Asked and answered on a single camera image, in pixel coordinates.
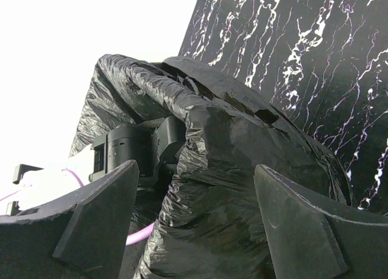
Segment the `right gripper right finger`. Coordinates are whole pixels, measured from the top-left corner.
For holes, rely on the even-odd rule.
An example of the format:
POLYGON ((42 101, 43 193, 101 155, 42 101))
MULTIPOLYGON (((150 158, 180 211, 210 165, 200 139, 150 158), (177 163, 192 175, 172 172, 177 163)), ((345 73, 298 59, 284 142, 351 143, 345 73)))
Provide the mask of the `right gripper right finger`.
POLYGON ((277 278, 387 278, 387 217, 341 204, 265 165, 256 196, 277 278))

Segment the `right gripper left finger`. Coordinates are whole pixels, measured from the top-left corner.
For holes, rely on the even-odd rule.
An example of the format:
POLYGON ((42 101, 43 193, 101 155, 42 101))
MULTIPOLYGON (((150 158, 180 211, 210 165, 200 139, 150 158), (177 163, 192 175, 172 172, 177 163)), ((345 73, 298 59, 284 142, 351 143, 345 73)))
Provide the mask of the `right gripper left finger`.
POLYGON ((1 278, 118 278, 139 169, 126 161, 53 201, 1 216, 1 278))

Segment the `black trash bag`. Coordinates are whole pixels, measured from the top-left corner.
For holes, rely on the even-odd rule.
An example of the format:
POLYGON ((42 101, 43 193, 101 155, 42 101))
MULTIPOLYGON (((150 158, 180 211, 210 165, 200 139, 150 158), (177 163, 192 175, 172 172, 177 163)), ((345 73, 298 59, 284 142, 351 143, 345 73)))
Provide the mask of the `black trash bag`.
POLYGON ((70 153, 119 124, 170 115, 186 125, 186 142, 171 182, 138 191, 130 228, 154 227, 126 247, 121 278, 273 278, 253 182, 259 164, 353 204, 328 148, 253 89, 182 56, 100 57, 70 153))

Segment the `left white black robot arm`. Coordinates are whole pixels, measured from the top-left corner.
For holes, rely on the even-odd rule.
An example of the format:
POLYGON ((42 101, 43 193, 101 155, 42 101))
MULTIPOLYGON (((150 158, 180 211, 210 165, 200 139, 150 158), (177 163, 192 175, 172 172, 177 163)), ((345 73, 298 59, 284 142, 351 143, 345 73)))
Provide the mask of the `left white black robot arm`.
POLYGON ((14 216, 61 197, 106 176, 128 160, 138 164, 139 185, 151 187, 158 181, 160 169, 175 169, 185 134, 185 124, 174 116, 139 125, 121 124, 58 167, 20 164, 15 168, 14 188, 1 193, 1 215, 14 216))

